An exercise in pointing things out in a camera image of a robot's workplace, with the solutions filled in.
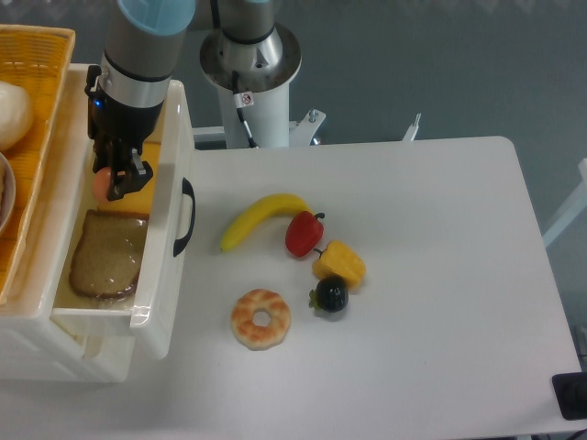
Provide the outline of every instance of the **yellow banana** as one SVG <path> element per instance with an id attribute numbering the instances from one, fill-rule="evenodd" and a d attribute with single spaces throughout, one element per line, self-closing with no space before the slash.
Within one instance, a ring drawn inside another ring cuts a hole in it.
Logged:
<path id="1" fill-rule="evenodd" d="M 301 197 L 295 194 L 279 192 L 262 197 L 244 210 L 230 224 L 222 236 L 220 248 L 225 252 L 234 248 L 259 223 L 269 217 L 276 215 L 297 215 L 302 211 L 310 211 L 310 208 Z"/>

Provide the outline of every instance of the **yellow bell pepper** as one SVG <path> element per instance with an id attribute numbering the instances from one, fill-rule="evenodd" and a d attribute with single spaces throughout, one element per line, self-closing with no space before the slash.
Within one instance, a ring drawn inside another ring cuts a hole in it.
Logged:
<path id="1" fill-rule="evenodd" d="M 312 271 L 320 280 L 338 275 L 350 289 L 359 285 L 365 276 L 365 263 L 342 241 L 332 240 L 324 251 L 315 250 L 320 252 L 320 258 L 312 265 Z"/>

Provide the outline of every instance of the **bread roll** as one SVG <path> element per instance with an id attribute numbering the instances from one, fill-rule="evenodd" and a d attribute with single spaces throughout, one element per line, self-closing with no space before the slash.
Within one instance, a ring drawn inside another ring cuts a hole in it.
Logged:
<path id="1" fill-rule="evenodd" d="M 33 103 L 27 91 L 0 81 L 0 151 L 13 147 L 33 125 Z"/>

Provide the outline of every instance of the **white table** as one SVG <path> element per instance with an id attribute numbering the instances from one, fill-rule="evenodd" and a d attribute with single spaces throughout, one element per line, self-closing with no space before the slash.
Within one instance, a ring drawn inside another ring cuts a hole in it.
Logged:
<path id="1" fill-rule="evenodd" d="M 189 160 L 198 214 L 169 356 L 138 349 L 121 384 L 3 381 L 1 438 L 448 439 L 587 426 L 562 419 L 550 385 L 580 368 L 508 141 Z M 284 252 L 288 219 L 217 251 L 230 217 L 278 191 L 325 211 L 325 240 L 363 256 L 368 275 L 342 319 L 308 309 L 312 260 Z M 255 287 L 280 292 L 293 314 L 266 352 L 228 326 Z"/>

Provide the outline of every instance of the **metal bracket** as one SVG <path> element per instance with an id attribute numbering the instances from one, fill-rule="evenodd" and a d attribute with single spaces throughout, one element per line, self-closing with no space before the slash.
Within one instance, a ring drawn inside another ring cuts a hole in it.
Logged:
<path id="1" fill-rule="evenodd" d="M 579 163 L 579 172 L 582 182 L 577 185 L 577 188 L 547 222 L 547 231 L 542 235 L 546 248 L 587 208 L 587 159 L 583 159 Z"/>
<path id="2" fill-rule="evenodd" d="M 412 142 L 415 139 L 415 135 L 417 135 L 418 129 L 420 128 L 420 116 L 422 116 L 421 113 L 415 116 L 414 122 L 407 128 L 402 141 Z"/>
<path id="3" fill-rule="evenodd" d="M 327 118 L 326 113 L 316 109 L 310 110 L 296 128 L 290 131 L 290 147 L 301 145 L 315 145 L 316 132 Z"/>

